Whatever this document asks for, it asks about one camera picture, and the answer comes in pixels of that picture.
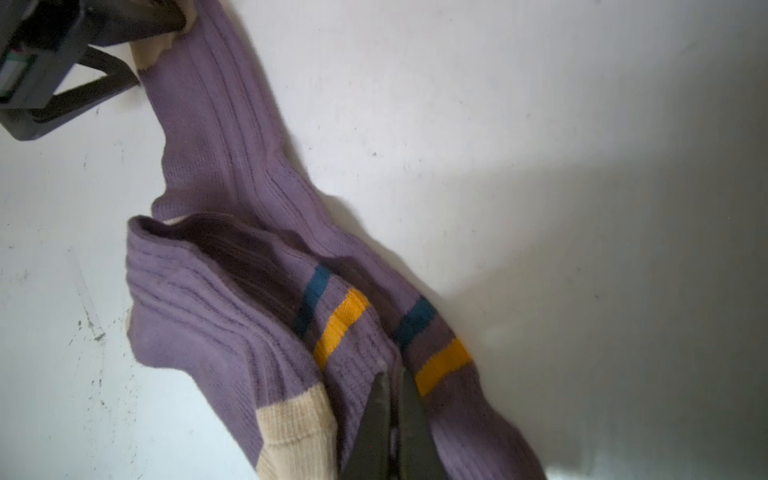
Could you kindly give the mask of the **purple sock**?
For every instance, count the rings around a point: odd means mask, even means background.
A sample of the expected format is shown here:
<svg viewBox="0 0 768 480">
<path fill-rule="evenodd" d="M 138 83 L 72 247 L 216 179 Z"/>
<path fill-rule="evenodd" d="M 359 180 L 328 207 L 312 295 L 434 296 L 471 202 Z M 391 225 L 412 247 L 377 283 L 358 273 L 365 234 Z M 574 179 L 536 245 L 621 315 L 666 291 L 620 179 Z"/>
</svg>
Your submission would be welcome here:
<svg viewBox="0 0 768 480">
<path fill-rule="evenodd" d="M 164 193 L 127 227 L 136 359 L 196 383 L 262 479 L 336 479 L 375 377 L 415 380 L 450 479 L 541 479 L 437 309 L 337 225 L 290 164 L 270 94 L 217 1 L 132 45 L 165 133 Z"/>
</svg>

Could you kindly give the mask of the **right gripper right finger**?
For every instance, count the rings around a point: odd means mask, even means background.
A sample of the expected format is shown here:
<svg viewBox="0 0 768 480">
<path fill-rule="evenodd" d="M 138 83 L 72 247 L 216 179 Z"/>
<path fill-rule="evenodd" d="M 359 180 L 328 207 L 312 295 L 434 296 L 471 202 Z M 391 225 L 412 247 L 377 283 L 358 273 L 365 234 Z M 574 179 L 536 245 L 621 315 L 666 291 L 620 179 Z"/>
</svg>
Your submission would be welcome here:
<svg viewBox="0 0 768 480">
<path fill-rule="evenodd" d="M 403 369 L 397 406 L 397 478 L 447 480 L 413 375 Z"/>
</svg>

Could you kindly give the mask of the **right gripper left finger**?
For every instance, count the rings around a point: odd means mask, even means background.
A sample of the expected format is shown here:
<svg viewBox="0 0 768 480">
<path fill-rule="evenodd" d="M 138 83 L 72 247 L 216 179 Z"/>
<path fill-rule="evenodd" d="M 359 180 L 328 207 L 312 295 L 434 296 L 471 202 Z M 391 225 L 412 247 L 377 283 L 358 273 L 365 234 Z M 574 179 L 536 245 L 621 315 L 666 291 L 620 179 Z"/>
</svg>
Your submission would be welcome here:
<svg viewBox="0 0 768 480">
<path fill-rule="evenodd" d="M 391 392 L 386 373 L 374 378 L 366 407 L 341 480 L 390 477 Z"/>
</svg>

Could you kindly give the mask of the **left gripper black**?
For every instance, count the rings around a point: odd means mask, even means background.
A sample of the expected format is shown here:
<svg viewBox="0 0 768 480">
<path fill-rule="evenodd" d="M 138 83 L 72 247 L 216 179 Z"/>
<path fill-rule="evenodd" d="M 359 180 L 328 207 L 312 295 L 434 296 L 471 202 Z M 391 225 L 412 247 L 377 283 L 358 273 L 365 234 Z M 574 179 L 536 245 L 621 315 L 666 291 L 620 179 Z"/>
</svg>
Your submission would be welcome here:
<svg viewBox="0 0 768 480">
<path fill-rule="evenodd" d="M 143 40 L 186 25 L 181 8 L 168 0 L 90 1 L 89 17 L 97 24 L 91 41 L 96 46 Z M 87 48 L 93 33 L 83 1 L 1 3 L 1 124 L 13 138 L 37 140 L 140 84 L 127 63 Z M 54 95 L 76 61 L 104 76 Z"/>
</svg>

